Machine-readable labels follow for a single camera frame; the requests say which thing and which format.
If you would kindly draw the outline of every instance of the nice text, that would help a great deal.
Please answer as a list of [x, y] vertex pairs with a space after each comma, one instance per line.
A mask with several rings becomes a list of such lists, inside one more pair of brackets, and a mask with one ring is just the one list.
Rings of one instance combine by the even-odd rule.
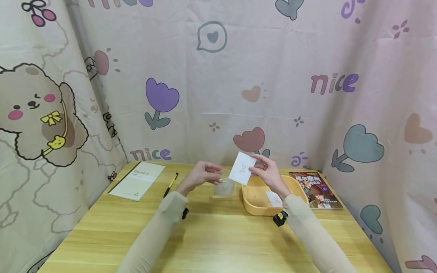
[[[152, 154], [150, 154], [148, 148], [144, 148], [144, 150], [146, 151], [146, 156], [148, 160], [152, 160], [152, 157], [156, 160], [158, 159], [171, 160], [171, 156], [169, 156], [170, 150], [167, 149], [161, 150], [160, 152], [161, 157], [157, 155], [157, 152], [159, 152], [159, 150], [153, 151]], [[146, 158], [144, 157], [144, 152], [142, 150], [132, 151], [130, 152], [130, 154], [134, 156], [135, 160], [138, 160], [138, 154], [140, 154], [142, 161], [146, 161]]]
[[[358, 81], [358, 74], [350, 74], [346, 77], [346, 75], [342, 75], [337, 83], [335, 82], [335, 78], [337, 77], [337, 73], [332, 74], [333, 79], [331, 80], [331, 85], [329, 87], [329, 93], [332, 93], [332, 91], [335, 88], [335, 91], [340, 91], [343, 88], [344, 92], [353, 92], [355, 90], [354, 86], [351, 86], [352, 84], [356, 83]], [[312, 76], [312, 86], [311, 86], [311, 93], [314, 93], [316, 90], [317, 82], [321, 79], [323, 81], [322, 83], [322, 89], [320, 90], [320, 94], [323, 95], [326, 91], [326, 86], [328, 85], [328, 76], [327, 75], [320, 75], [320, 76]]]

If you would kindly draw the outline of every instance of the cherry print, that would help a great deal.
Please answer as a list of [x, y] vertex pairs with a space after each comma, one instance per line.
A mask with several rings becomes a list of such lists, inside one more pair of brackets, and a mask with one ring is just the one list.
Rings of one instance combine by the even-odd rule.
[[[45, 20], [51, 22], [56, 20], [56, 14], [50, 9], [43, 9], [45, 6], [47, 6], [47, 3], [44, 0], [31, 0], [29, 3], [22, 3], [21, 9], [32, 12], [31, 19], [33, 23], [37, 27], [44, 27]], [[42, 17], [36, 14], [37, 11], [41, 13]]]

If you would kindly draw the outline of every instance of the person's left hand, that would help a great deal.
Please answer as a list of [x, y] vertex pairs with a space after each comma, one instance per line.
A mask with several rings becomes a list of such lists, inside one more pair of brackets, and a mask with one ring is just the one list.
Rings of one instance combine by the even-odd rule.
[[221, 183], [221, 181], [220, 176], [216, 174], [216, 172], [220, 172], [221, 170], [222, 169], [218, 165], [199, 161], [184, 180], [182, 180], [179, 186], [177, 186], [176, 191], [187, 196], [187, 194], [194, 190], [195, 187], [207, 181], [211, 184], [217, 185]]

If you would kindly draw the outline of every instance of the wooden table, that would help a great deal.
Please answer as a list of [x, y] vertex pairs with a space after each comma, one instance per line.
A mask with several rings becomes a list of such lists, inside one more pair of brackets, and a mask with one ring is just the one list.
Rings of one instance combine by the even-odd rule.
[[[128, 164], [38, 273], [116, 272], [175, 172], [179, 177], [173, 190], [193, 166], [157, 164], [166, 168], [140, 202], [107, 194], [135, 162]], [[246, 212], [237, 183], [232, 197], [212, 197], [213, 192], [214, 186], [206, 183], [188, 195], [190, 213], [169, 239], [153, 272], [318, 272], [287, 224], [278, 228], [271, 217]], [[314, 212], [358, 272], [391, 272], [347, 209]]]

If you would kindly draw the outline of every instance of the curtain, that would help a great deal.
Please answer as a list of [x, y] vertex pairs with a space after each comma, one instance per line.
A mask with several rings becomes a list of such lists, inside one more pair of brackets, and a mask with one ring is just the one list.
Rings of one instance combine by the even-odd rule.
[[33, 273], [127, 159], [66, 3], [0, 14], [0, 272]]
[[[23, 5], [0, 3], [2, 271], [41, 264], [125, 155], [243, 151], [320, 170], [394, 272], [437, 272], [435, 1]], [[75, 141], [36, 157], [50, 122]]]

